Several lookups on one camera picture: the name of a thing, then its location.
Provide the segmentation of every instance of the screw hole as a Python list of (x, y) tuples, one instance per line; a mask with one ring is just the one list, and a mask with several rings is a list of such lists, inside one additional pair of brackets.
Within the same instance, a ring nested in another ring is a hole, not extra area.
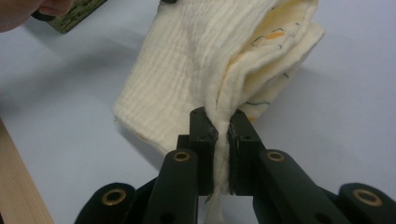
[(242, 135), (241, 138), (243, 140), (250, 140), (251, 139), (251, 137), (249, 135)]
[(175, 161), (187, 161), (190, 159), (190, 154), (187, 152), (178, 152), (174, 156)]
[(173, 223), (176, 220), (176, 216), (173, 213), (165, 213), (160, 217), (161, 223)]
[(378, 197), (378, 195), (372, 193), (367, 189), (354, 189), (352, 193), (356, 199), (361, 201), (361, 203), (365, 203), (375, 207), (382, 205), (382, 200)]
[(102, 197), (102, 204), (107, 206), (116, 205), (121, 203), (126, 198), (124, 189), (111, 189), (106, 192)]
[(280, 154), (279, 152), (274, 152), (274, 151), (268, 152), (267, 153), (267, 157), (271, 161), (283, 161), (283, 160), (285, 160), (285, 157), (282, 154)]
[(207, 140), (207, 136), (200, 135), (200, 136), (197, 137), (197, 140), (198, 141), (205, 141), (205, 140)]
[(332, 219), (330, 217), (324, 215), (323, 213), (316, 213), (315, 214), (315, 218), (317, 219), (317, 221), (319, 223), (332, 224)]

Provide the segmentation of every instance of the finger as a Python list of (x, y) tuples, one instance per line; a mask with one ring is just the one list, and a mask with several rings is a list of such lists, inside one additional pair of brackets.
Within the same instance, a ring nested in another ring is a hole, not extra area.
[(16, 27), (24, 24), (28, 19), (29, 17), (23, 17), (17, 21), (0, 23), (0, 33), (15, 29)]
[(38, 11), (51, 16), (63, 16), (67, 14), (72, 5), (73, 0), (46, 0), (41, 4)]

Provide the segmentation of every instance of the cream towel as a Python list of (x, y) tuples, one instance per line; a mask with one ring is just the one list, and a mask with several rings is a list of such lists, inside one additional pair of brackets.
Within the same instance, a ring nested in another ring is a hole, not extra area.
[(204, 106), (219, 131), (215, 193), (207, 223), (222, 223), (228, 192), (226, 133), (235, 109), (257, 118), (323, 36), (313, 23), (318, 0), (178, 0), (160, 3), (132, 74), (117, 100), (119, 123), (162, 154), (189, 133)]

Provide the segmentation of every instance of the fabric fold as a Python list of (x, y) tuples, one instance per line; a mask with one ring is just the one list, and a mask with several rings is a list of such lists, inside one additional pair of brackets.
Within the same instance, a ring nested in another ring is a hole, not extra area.
[(115, 103), (117, 121), (154, 145), (174, 150), (189, 114), (204, 106), (219, 131), (216, 185), (206, 223), (222, 223), (217, 197), (228, 192), (231, 115), (256, 119), (323, 36), (312, 22), (317, 0), (178, 0), (160, 3), (137, 62)]

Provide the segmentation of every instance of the towel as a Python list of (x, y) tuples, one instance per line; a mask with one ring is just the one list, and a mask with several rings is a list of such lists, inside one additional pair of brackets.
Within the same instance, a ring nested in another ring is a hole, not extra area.
[(205, 223), (223, 223), (228, 192), (226, 133), (237, 108), (256, 119), (322, 38), (312, 22), (318, 0), (161, 2), (114, 106), (116, 120), (166, 154), (189, 133), (200, 106), (219, 132), (215, 192)]

